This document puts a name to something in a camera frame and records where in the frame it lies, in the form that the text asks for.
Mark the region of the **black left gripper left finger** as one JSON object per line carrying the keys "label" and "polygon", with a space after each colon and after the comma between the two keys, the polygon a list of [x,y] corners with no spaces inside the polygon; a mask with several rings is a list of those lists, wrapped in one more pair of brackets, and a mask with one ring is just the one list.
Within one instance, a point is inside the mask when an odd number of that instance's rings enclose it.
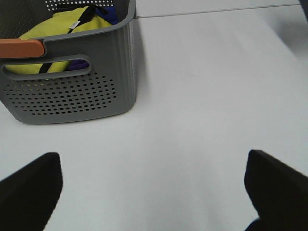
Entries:
{"label": "black left gripper left finger", "polygon": [[46,153],[0,182],[0,229],[42,231],[58,203],[63,175],[58,153]]}

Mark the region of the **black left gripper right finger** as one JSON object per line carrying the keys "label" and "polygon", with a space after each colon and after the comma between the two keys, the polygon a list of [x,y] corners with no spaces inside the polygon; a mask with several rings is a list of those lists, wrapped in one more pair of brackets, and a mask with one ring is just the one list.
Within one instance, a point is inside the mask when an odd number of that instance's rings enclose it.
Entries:
{"label": "black left gripper right finger", "polygon": [[248,231],[308,229],[307,176],[262,150],[251,150],[244,186],[258,213]]}

